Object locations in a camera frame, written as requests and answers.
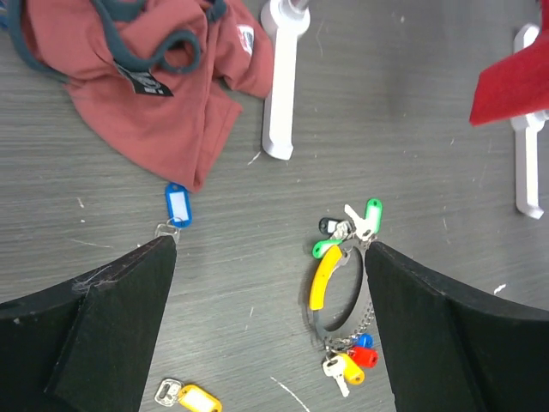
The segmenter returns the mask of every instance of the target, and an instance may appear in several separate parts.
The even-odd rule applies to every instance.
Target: yellow plastic handle
[[[324,295],[328,287],[329,278],[334,273],[335,266],[341,259],[342,253],[338,245],[334,245],[328,249],[320,261],[317,268],[317,273],[312,280],[311,297],[309,298],[309,307],[312,311],[319,311],[324,307]]]
[[[366,375],[360,367],[354,363],[354,360],[348,354],[340,354],[345,360],[345,370],[343,376],[345,380],[351,385],[360,385],[366,379]]]
[[[221,412],[221,402],[196,385],[186,385],[179,391],[179,403],[192,412]]]

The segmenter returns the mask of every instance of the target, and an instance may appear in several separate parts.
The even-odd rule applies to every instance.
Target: table surface
[[[255,15],[262,3],[247,1]],[[232,94],[244,113],[191,198],[195,220],[178,245],[143,412],[163,410],[153,395],[164,377],[199,384],[226,411],[395,410],[383,357],[349,398],[339,395],[303,317],[318,220],[344,216],[345,203],[361,209],[381,198],[384,243],[549,309],[549,217],[516,211],[510,125],[468,123],[478,74],[511,53],[514,31],[538,21],[534,1],[314,0],[311,15],[290,161],[256,158],[262,102]],[[6,301],[146,243],[166,220],[166,182],[107,147],[55,82],[21,63],[6,34],[0,52]],[[547,185],[542,161],[542,207]],[[356,276],[334,276],[324,320],[347,307]]]

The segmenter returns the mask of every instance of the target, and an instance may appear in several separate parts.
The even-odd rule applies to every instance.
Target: yellow key tag
[[[345,360],[345,369],[343,370],[343,376],[350,385],[360,385],[366,379],[366,375],[360,367],[354,363],[354,360],[348,354],[340,354]]]
[[[196,385],[186,385],[179,391],[179,403],[192,412],[221,412],[221,402]]]

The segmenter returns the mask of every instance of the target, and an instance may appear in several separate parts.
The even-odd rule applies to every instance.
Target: white stand leg
[[[262,145],[276,159],[292,157],[293,92],[298,39],[311,24],[308,9],[291,0],[269,0],[261,13],[263,28],[273,41],[273,90],[265,100]]]
[[[534,24],[524,26],[515,37],[514,52],[532,45],[539,33]],[[511,119],[515,130],[516,207],[534,219],[543,216],[538,199],[538,132],[548,119],[545,111]]]

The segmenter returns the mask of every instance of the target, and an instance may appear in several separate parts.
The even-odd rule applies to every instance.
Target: red cloth
[[[187,29],[200,41],[197,70],[173,74],[156,66],[153,76],[174,97],[135,94],[113,66],[103,26],[90,1],[27,0],[23,30],[33,55],[67,75],[66,86],[84,121],[113,148],[141,167],[190,191],[199,191],[242,111],[214,80],[265,98],[272,88],[273,47],[241,0],[226,0],[227,12],[208,23],[206,0],[147,0],[131,22],[117,22],[124,43],[150,58],[169,33]],[[253,53],[239,25],[253,28]],[[172,65],[191,59],[170,50]]]
[[[471,124],[549,108],[549,0],[541,0],[541,13],[542,26],[536,41],[480,74]]]

